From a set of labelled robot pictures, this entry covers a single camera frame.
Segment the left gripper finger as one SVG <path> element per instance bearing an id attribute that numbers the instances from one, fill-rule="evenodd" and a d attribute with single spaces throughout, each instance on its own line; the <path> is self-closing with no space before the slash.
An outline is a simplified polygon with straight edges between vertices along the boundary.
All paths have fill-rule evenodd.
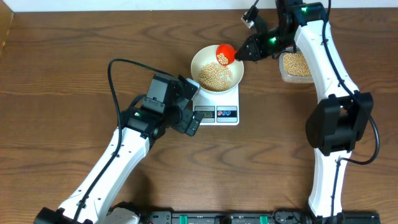
<path id="1" fill-rule="evenodd" d="M 194 136 L 200 126 L 204 114 L 200 111 L 191 111 L 188 116 L 187 128 L 185 133 L 189 136 Z"/>
<path id="2" fill-rule="evenodd" d="M 182 96 L 188 100 L 194 100 L 200 92 L 200 84 L 181 75 L 178 76 L 178 80 L 181 83 Z"/>

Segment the red plastic measuring scoop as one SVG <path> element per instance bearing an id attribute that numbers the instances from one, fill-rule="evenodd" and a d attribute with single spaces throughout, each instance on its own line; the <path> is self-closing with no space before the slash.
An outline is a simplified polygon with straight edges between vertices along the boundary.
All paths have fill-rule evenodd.
<path id="1" fill-rule="evenodd" d="M 230 44 L 220 44 L 217 49 L 216 49 L 216 55 L 224 53 L 225 56 L 229 59 L 229 64 L 233 63 L 235 61 L 235 53 L 236 50 L 234 47 Z"/>

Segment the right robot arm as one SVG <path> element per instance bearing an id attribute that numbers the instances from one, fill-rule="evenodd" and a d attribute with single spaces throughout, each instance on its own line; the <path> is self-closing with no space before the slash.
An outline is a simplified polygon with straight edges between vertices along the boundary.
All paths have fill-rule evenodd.
<path id="1" fill-rule="evenodd" d="M 309 216 L 302 223 L 346 223 L 341 192 L 346 165 L 367 124 L 377 134 L 371 117 L 373 98 L 360 92 L 346 71 L 332 38 L 330 6 L 320 2 L 276 1 L 279 25 L 268 29 L 253 4 L 242 16 L 256 33 L 250 35 L 234 57 L 257 62 L 282 55 L 289 47 L 304 56 L 315 85 L 318 104 L 305 123 L 314 148 L 315 171 L 308 198 Z"/>

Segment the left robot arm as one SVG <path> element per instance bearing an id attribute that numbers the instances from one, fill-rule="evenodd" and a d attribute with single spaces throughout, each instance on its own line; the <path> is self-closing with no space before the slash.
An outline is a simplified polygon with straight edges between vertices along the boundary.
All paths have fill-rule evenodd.
<path id="1" fill-rule="evenodd" d="M 156 73 L 147 94 L 118 111 L 118 126 L 86 179 L 56 209 L 41 209 L 35 223 L 104 223 L 126 179 L 167 128 L 194 136 L 203 114 L 187 106 L 200 85 L 190 78 Z"/>

